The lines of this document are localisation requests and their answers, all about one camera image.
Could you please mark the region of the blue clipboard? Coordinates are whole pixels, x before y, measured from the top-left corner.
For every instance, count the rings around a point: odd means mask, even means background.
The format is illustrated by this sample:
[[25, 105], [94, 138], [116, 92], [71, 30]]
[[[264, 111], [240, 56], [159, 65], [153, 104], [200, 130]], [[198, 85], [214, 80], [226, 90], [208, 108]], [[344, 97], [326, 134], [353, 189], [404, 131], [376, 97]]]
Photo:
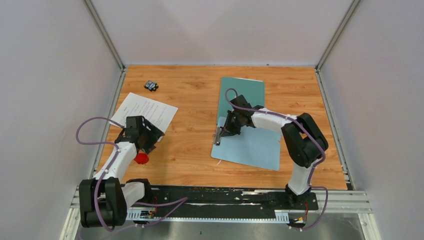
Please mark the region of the blue clipboard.
[[281, 135], [265, 128], [244, 126], [241, 133], [223, 136], [213, 144], [211, 157], [232, 163], [278, 171]]

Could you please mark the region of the teal green folder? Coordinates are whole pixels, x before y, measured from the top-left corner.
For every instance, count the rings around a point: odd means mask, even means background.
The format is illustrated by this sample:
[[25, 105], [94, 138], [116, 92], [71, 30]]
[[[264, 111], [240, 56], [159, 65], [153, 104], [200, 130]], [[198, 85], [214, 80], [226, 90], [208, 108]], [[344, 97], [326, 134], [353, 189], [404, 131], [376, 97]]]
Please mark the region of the teal green folder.
[[233, 109], [233, 107], [227, 102], [225, 98], [226, 90], [230, 88], [235, 89], [239, 96], [243, 95], [247, 102], [250, 103], [253, 107], [256, 105], [265, 106], [264, 82], [235, 79], [234, 77], [223, 76], [220, 83], [216, 124], [218, 124], [220, 117], [226, 118], [227, 111]]

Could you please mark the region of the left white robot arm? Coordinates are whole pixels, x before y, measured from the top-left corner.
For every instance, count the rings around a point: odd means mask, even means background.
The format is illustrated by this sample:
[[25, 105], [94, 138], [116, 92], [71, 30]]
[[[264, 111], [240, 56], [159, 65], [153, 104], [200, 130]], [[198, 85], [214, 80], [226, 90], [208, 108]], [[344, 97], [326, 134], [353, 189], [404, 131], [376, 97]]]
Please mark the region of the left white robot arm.
[[114, 149], [105, 165], [78, 186], [80, 223], [84, 228], [113, 231], [125, 223], [128, 208], [136, 202], [146, 207], [153, 201], [148, 179], [122, 180], [139, 152], [152, 152], [165, 134], [142, 115], [128, 116], [120, 128], [118, 137], [110, 143]]

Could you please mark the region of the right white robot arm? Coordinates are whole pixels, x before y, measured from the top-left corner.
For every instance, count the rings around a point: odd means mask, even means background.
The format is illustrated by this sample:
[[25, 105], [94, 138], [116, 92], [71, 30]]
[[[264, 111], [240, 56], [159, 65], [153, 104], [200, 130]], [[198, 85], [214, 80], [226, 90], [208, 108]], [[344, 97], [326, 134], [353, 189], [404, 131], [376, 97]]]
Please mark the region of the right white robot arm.
[[232, 110], [227, 112], [220, 136], [240, 135], [243, 127], [267, 129], [282, 135], [294, 162], [291, 178], [285, 187], [285, 201], [292, 209], [301, 207], [311, 192], [315, 168], [326, 159], [329, 147], [313, 117], [308, 113], [295, 116], [271, 111], [261, 105], [251, 106], [243, 95], [226, 101]]

